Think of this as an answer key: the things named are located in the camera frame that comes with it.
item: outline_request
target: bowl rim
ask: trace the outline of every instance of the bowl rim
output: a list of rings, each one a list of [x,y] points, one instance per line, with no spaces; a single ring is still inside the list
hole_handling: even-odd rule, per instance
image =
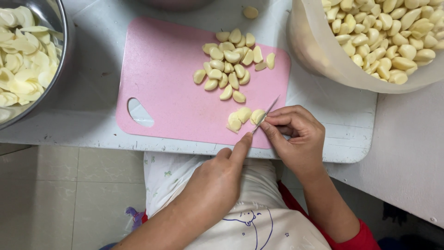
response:
[[[62,54],[60,56],[60,63],[57,68],[57,71],[55,72],[54,78],[52,79],[51,83],[48,85],[46,90],[43,92],[43,94],[37,100],[35,100],[34,103],[31,106],[29,106],[27,109],[25,109],[23,112],[21,112],[20,114],[18,114],[17,116],[13,117],[12,119],[10,119],[6,122],[1,123],[0,130],[11,126],[12,124],[18,122],[23,117],[28,115],[48,95],[48,93],[52,90],[52,87],[55,84],[55,82],[60,79],[60,72],[62,70],[62,67],[65,64],[65,56],[67,53],[67,42],[68,42],[68,37],[69,37],[68,36],[68,19],[67,19],[67,14],[66,14],[66,11],[65,11],[62,1],[61,0],[55,0],[55,1],[57,3],[57,7],[59,8],[60,18],[61,18],[62,27],[63,27],[63,48],[62,48]]]

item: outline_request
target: stainless steel bowl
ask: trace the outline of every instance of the stainless steel bowl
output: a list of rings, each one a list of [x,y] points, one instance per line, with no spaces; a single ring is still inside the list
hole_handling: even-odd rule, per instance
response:
[[[140,0],[155,8],[167,11],[189,11],[203,7],[214,0]]]
[[[60,64],[54,79],[40,98],[28,105],[20,106],[15,104],[7,108],[0,108],[0,129],[4,129],[15,122],[37,113],[50,103],[49,99],[54,99],[56,95],[55,85],[63,82],[63,77],[69,71],[69,61],[74,48],[74,23],[67,16],[61,0],[0,0],[0,8],[17,8],[25,6],[30,9],[36,19],[36,25],[46,26],[60,36],[53,37],[53,42],[62,48]]]

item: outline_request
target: red shirt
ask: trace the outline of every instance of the red shirt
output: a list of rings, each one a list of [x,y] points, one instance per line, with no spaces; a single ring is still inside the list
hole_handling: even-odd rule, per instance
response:
[[[381,248],[378,246],[378,243],[373,238],[372,232],[370,232],[369,227],[362,220],[359,220],[361,224],[361,230],[359,231],[358,235],[347,242],[336,243],[308,216],[308,214],[303,210],[301,205],[296,201],[296,199],[293,197],[287,187],[282,184],[282,182],[279,181],[277,185],[287,207],[292,210],[297,210],[301,212],[301,214],[303,214],[305,217],[307,217],[307,219],[309,219],[313,223],[313,225],[315,225],[319,229],[319,231],[325,237],[333,250],[381,250]]]

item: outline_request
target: pink cutting board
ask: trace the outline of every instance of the pink cutting board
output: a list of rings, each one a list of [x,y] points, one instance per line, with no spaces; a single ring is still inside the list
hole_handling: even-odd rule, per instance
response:
[[[234,145],[254,126],[246,122],[239,134],[226,128],[228,116],[240,107],[266,110],[279,96],[273,110],[285,106],[291,61],[282,49],[261,45],[264,58],[276,54],[273,70],[246,69],[251,80],[241,85],[246,103],[233,98],[221,101],[223,89],[204,90],[206,78],[197,85],[193,73],[203,69],[210,57],[202,51],[205,43],[219,43],[213,32],[168,23],[147,17],[134,19],[128,26],[116,120],[126,133]],[[136,98],[154,120],[152,127],[135,122],[128,101]],[[254,134],[254,148],[270,149],[265,133]]]

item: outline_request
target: knife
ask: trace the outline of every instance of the knife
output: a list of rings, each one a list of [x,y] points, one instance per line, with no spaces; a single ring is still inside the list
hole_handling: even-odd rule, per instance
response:
[[[273,106],[276,104],[276,102],[278,101],[279,97],[281,95],[279,95],[276,100],[274,100],[274,102],[271,104],[271,106],[267,109],[267,111],[265,111],[265,114],[262,116],[261,120],[259,121],[259,123],[256,125],[256,127],[253,129],[253,131],[251,131],[252,134],[254,134],[254,132],[258,129],[258,127],[261,125],[261,123],[264,121],[265,117],[267,116],[267,114],[270,112],[270,110],[273,108]]]

